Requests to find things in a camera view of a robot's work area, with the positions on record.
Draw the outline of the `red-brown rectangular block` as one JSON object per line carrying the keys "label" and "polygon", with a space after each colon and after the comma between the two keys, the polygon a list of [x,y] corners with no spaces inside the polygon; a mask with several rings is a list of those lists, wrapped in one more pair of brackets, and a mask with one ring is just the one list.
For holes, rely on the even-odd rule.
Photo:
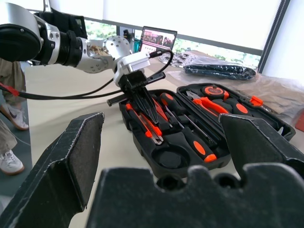
{"label": "red-brown rectangular block", "polygon": [[304,115],[301,115],[295,123],[295,129],[304,132]]}

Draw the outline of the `orange black tape measure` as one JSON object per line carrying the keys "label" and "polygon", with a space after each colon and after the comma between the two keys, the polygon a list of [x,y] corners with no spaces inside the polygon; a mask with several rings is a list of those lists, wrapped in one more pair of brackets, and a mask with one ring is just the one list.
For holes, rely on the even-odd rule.
{"label": "orange black tape measure", "polygon": [[201,92],[209,99],[222,99],[226,100],[229,98],[229,93],[216,85],[208,85],[201,89]]}

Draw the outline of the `large orange black utility knife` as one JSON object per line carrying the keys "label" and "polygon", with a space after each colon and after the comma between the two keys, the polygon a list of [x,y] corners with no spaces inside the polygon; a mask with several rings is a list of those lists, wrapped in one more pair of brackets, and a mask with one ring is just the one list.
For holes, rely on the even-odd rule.
{"label": "large orange black utility knife", "polygon": [[144,114],[137,113],[130,103],[125,105],[128,114],[139,125],[147,138],[152,139],[156,145],[163,143],[162,132],[158,126],[153,124]]}

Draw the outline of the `black orange capped screwdriver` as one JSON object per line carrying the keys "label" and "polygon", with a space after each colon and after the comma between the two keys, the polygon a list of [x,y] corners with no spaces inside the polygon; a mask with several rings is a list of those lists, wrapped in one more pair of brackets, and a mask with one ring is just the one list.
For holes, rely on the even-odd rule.
{"label": "black orange capped screwdriver", "polygon": [[[166,105],[164,107],[170,115],[174,116],[177,119],[177,116],[174,115],[173,112],[170,111]],[[184,125],[182,125],[182,123],[178,119],[177,122],[182,128],[181,132],[183,133],[190,147],[198,156],[203,159],[205,163],[210,163],[217,159],[213,151],[206,145],[203,140],[201,140],[197,135],[195,135],[189,127],[185,127]]]}

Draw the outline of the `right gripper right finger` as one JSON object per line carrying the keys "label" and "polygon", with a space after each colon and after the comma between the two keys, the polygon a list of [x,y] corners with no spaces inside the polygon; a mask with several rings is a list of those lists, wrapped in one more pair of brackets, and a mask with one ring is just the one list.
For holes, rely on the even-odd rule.
{"label": "right gripper right finger", "polygon": [[246,164],[282,163],[304,178],[304,153],[290,143],[293,127],[286,125],[280,134],[264,119],[237,114],[221,114],[219,122],[240,176]]}

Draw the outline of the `thin shaft black screwdriver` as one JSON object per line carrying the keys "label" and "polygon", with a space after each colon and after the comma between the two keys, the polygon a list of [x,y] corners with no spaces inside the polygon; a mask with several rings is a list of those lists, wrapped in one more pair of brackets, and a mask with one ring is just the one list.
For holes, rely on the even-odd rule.
{"label": "thin shaft black screwdriver", "polygon": [[174,111],[175,114],[182,115],[207,139],[209,143],[214,143],[211,138],[201,129],[199,128],[185,113],[186,109],[181,106],[177,100],[168,93],[162,93],[160,95],[161,102],[167,106],[170,110]]}

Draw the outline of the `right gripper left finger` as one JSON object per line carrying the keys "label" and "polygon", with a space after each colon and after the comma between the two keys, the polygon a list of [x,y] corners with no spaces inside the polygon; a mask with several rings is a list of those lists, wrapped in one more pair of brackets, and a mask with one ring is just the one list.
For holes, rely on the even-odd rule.
{"label": "right gripper left finger", "polygon": [[79,116],[44,150],[0,215],[0,228],[68,228],[88,205],[98,167],[102,112]]}

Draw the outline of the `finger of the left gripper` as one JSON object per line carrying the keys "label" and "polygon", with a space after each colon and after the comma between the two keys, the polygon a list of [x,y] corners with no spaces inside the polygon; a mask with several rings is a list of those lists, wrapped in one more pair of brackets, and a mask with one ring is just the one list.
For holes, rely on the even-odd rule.
{"label": "finger of the left gripper", "polygon": [[154,124],[158,123],[158,116],[154,101],[146,88],[140,88],[137,91],[137,104],[141,112]]}
{"label": "finger of the left gripper", "polygon": [[144,114],[153,124],[157,123],[156,107],[150,93],[134,93],[131,101],[136,111]]}

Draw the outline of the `orange handled pliers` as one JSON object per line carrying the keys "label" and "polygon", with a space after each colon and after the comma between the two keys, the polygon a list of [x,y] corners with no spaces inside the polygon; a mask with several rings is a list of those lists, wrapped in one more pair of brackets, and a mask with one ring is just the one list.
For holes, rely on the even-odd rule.
{"label": "orange handled pliers", "polygon": [[219,114],[229,114],[227,109],[214,103],[207,97],[201,97],[191,91],[186,91],[186,94],[192,98],[194,104],[198,105],[203,111],[206,111],[213,116],[219,116]]}

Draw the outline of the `black plastic tool case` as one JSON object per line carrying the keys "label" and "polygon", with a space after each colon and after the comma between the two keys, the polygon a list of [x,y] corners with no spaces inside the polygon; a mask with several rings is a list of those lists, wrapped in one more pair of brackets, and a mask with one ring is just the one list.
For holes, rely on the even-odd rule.
{"label": "black plastic tool case", "polygon": [[[234,90],[231,90],[225,86],[212,83],[203,84],[191,84],[187,86],[181,86],[176,91],[170,91],[166,89],[155,89],[150,91],[150,95],[154,98],[162,107],[165,115],[172,124],[172,128],[168,130],[161,130],[163,143],[156,145],[152,139],[147,138],[139,125],[128,114],[125,105],[130,103],[126,100],[120,103],[119,108],[123,116],[123,121],[126,128],[132,132],[133,141],[142,157],[150,165],[153,174],[157,177],[165,174],[176,174],[180,177],[187,176],[187,169],[193,165],[202,165],[209,170],[223,168],[230,162],[231,156],[226,143],[226,138],[223,129],[219,123],[219,116],[213,116],[206,111],[203,111],[198,105],[194,104],[192,98],[187,96],[186,91],[196,93],[201,97],[207,97],[201,89],[205,86],[216,85],[229,93],[229,98],[235,98],[245,106],[251,113],[252,117],[264,119],[280,134],[283,132],[283,128],[287,124],[282,121],[263,107],[263,102],[259,98],[252,96],[247,98]],[[206,145],[213,151],[217,159],[210,163],[205,163],[203,159],[198,156],[186,141],[182,131],[182,128],[177,122],[177,119],[170,115],[165,109],[165,105],[162,103],[160,95],[162,93],[168,93],[172,95],[177,102],[186,109],[186,115],[208,136],[214,143],[209,143],[207,139],[182,115],[173,114],[177,116],[177,119],[185,127],[189,127],[191,131],[203,140]]]}

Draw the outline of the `person in beige trousers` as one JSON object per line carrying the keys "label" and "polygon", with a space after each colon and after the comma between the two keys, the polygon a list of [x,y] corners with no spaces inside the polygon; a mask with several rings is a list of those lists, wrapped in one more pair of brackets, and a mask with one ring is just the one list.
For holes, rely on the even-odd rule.
{"label": "person in beige trousers", "polygon": [[[20,62],[9,62],[0,58],[0,83],[24,92],[25,75]],[[0,104],[0,113],[3,114],[12,125],[21,131],[29,129],[26,123],[23,99],[3,91],[4,103]],[[13,153],[17,140],[7,125],[0,119],[0,171],[6,175],[18,175],[24,171],[22,161]]]}

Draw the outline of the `dark window frame post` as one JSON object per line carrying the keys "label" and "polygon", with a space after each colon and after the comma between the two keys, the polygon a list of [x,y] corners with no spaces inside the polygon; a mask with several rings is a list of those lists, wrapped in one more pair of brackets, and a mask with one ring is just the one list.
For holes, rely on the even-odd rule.
{"label": "dark window frame post", "polygon": [[271,51],[271,49],[273,47],[273,44],[275,42],[276,36],[279,32],[280,26],[281,26],[282,21],[284,19],[284,16],[285,16],[285,13],[286,13],[287,8],[289,6],[289,3],[290,3],[290,0],[281,0],[280,1],[278,10],[275,14],[274,21],[272,23],[270,32],[268,34],[268,37],[267,37],[266,43],[264,45],[264,49],[262,51],[262,55],[261,55],[261,58],[260,58],[260,61],[259,61],[258,67],[257,67],[257,72],[260,73],[260,74],[264,70],[264,67],[266,65],[266,62],[267,62],[267,59],[269,57],[270,51]]}

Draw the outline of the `dark patterned folded bag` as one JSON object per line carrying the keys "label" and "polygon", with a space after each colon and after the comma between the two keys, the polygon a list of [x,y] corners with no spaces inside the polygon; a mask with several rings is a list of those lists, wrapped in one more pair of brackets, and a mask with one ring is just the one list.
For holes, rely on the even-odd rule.
{"label": "dark patterned folded bag", "polygon": [[251,80],[256,76],[252,68],[231,64],[192,64],[184,66],[183,70],[190,75],[241,81]]}

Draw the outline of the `open laptop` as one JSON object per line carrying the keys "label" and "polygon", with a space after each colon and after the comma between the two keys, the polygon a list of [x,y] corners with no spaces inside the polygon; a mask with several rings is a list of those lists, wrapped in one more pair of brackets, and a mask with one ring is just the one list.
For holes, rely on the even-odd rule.
{"label": "open laptop", "polygon": [[139,43],[139,52],[173,50],[177,31],[144,26]]}

